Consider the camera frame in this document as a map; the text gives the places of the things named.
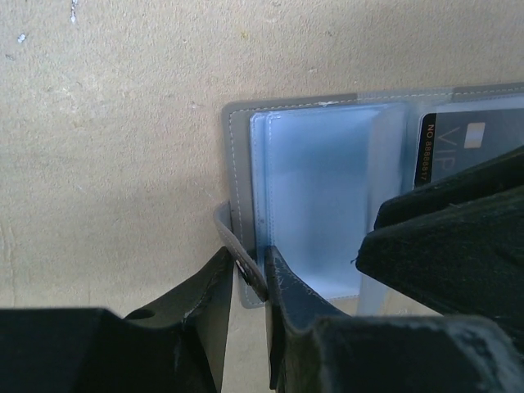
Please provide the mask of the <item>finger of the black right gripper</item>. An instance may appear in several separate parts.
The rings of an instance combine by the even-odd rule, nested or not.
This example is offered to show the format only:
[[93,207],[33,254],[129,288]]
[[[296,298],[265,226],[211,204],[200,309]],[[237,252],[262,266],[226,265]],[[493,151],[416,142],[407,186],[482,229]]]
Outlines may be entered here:
[[442,314],[478,314],[520,328],[523,189],[374,231],[356,266]]
[[384,202],[374,229],[400,224],[523,185],[523,148],[475,165]]

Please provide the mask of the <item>black VIP credit card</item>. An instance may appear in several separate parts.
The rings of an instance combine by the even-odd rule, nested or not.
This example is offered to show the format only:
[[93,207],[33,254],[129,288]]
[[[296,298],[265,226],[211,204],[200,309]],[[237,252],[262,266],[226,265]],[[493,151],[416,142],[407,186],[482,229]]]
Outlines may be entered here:
[[413,185],[446,178],[522,145],[522,108],[427,113]]

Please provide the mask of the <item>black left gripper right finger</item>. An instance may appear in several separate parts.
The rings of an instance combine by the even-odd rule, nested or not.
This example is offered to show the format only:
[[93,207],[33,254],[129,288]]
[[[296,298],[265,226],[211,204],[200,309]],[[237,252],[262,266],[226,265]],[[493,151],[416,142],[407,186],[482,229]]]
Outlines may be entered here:
[[277,392],[520,392],[509,337],[471,316],[352,317],[265,252],[269,385]]

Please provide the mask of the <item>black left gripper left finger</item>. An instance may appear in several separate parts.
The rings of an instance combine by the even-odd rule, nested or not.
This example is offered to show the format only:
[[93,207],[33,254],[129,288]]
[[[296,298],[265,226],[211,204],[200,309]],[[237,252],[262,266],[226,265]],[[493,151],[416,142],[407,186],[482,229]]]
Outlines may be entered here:
[[218,392],[233,287],[219,249],[194,275],[119,317],[103,308],[3,309],[4,392]]

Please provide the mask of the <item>grey card holder wallet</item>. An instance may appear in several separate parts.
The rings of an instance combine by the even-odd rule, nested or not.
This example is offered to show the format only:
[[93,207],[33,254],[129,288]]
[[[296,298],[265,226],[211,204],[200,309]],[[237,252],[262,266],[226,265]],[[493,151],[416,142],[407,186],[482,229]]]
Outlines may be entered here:
[[523,109],[522,83],[227,104],[229,200],[215,224],[236,258],[242,305],[263,305],[264,253],[276,246],[321,297],[377,314],[387,287],[355,259],[381,204],[415,188],[423,116],[512,108]]

